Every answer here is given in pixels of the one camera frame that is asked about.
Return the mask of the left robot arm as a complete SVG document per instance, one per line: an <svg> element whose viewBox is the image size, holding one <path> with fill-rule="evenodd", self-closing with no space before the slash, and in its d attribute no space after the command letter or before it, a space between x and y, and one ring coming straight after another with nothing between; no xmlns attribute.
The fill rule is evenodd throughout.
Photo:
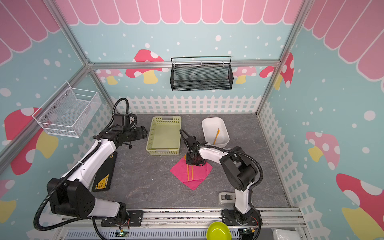
<svg viewBox="0 0 384 240"><path fill-rule="evenodd" d="M122 146L131 146L133 141L146 139L148 130L136 127L130 130L106 130L94 136L94 145L87 154L59 179L51 179L47 184L48 195L39 206L34 220L38 231L49 231L80 220L110 220L116 225L124 225L129 220L126 205L121 202L96 198L89 187L92 180L107 158ZM44 227L40 217L46 205L57 215L70 216L71 219Z"/></svg>

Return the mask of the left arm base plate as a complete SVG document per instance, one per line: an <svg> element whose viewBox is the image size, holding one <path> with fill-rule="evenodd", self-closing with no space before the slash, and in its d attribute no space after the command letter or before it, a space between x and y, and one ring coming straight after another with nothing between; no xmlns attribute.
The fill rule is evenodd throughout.
<svg viewBox="0 0 384 240"><path fill-rule="evenodd" d="M102 227L140 227L143 220L144 211L128 210L117 217L102 220Z"/></svg>

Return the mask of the pink paper napkin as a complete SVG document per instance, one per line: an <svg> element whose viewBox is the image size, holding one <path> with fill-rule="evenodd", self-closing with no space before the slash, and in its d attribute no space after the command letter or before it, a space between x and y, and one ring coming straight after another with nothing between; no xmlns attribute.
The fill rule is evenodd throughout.
<svg viewBox="0 0 384 240"><path fill-rule="evenodd" d="M194 191L205 181L212 169L213 167L208 163L201 167L188 165L186 156L184 156L171 168L170 172L181 181L181 183Z"/></svg>

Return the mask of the orange chopstick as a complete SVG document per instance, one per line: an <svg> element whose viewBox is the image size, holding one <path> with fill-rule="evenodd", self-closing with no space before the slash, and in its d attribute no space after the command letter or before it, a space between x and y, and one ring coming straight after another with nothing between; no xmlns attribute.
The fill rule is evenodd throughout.
<svg viewBox="0 0 384 240"><path fill-rule="evenodd" d="M216 141L217 141L217 139L218 139L219 134L220 134L220 128L217 129L217 133L216 133L216 136L215 136L215 138L214 138L213 145L216 144Z"/></svg>
<svg viewBox="0 0 384 240"><path fill-rule="evenodd" d="M191 170L190 170L191 180L190 181L193 181L194 180L194 166L190 166L190 167L191 167Z"/></svg>

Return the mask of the white plastic tub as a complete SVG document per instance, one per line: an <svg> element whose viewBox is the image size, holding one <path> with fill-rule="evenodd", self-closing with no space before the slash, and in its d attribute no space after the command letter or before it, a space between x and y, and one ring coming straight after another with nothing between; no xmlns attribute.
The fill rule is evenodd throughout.
<svg viewBox="0 0 384 240"><path fill-rule="evenodd" d="M220 128L220 134L218 136L216 144L213 146L224 148L229 143L230 137L223 119L218 117L206 118L202 121L202 128L205 141L209 145L213 145L213 141L218 128Z"/></svg>

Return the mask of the white small device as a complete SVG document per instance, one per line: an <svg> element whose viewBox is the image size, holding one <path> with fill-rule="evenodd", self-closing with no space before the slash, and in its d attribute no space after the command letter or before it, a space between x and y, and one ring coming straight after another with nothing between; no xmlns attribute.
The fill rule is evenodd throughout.
<svg viewBox="0 0 384 240"><path fill-rule="evenodd" d="M236 194L229 192L221 192L218 194L218 199L220 205L234 204L236 201Z"/></svg>

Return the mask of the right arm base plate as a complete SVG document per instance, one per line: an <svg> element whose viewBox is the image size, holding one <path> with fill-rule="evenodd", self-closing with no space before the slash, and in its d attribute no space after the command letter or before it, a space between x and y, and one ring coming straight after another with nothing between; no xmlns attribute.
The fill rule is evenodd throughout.
<svg viewBox="0 0 384 240"><path fill-rule="evenodd" d="M221 212L222 222L227 226L262 226L261 212L250 209L242 214L237 209L223 209Z"/></svg>

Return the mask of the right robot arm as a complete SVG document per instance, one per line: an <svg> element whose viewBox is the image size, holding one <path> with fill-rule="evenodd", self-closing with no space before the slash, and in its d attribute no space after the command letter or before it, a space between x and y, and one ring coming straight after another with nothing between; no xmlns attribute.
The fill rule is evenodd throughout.
<svg viewBox="0 0 384 240"><path fill-rule="evenodd" d="M203 166L206 161L219 163L235 188L233 211L223 210L223 222L232 225L261 227L261 213L252 204L252 190L264 177L261 165L240 147L223 149L212 145L197 145L185 155L188 165Z"/></svg>

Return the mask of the green perforated plastic basket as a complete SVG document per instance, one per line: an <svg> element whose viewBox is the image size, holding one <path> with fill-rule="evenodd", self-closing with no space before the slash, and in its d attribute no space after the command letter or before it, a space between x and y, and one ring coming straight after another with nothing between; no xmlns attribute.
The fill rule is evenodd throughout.
<svg viewBox="0 0 384 240"><path fill-rule="evenodd" d="M153 117L146 146L151 156L173 156L180 152L180 116Z"/></svg>

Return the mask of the black box with yellow label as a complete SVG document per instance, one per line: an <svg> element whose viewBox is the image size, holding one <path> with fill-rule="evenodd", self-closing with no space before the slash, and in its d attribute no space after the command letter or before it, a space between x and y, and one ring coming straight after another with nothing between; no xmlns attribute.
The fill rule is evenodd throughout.
<svg viewBox="0 0 384 240"><path fill-rule="evenodd" d="M92 192L105 192L111 188L117 156L118 153L113 152L101 165L95 175Z"/></svg>

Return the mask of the orange spoon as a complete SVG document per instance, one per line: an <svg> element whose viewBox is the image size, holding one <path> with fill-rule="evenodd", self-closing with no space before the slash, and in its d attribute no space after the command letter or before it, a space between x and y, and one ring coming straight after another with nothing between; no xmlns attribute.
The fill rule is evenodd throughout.
<svg viewBox="0 0 384 240"><path fill-rule="evenodd" d="M187 154L185 154L184 159L186 160L186 167L187 167L187 181L190 180L190 171L189 171L189 165L187 164Z"/></svg>

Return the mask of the lime green bowl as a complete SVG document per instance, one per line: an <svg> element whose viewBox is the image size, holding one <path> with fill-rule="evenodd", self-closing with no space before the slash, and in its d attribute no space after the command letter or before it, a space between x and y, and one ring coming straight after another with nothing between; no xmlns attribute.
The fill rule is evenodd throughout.
<svg viewBox="0 0 384 240"><path fill-rule="evenodd" d="M231 240L232 235L228 226L222 222L213 222L207 229L207 240Z"/></svg>

